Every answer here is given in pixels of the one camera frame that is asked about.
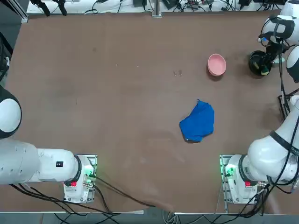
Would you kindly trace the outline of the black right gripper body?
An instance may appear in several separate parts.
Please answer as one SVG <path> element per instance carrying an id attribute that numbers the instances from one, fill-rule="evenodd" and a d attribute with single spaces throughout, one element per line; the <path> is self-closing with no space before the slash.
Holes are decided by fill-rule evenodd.
<path id="1" fill-rule="evenodd" d="M 274 43 L 269 41 L 266 45 L 266 63 L 279 63 L 279 54 L 287 51 L 287 45 L 284 43 Z"/>

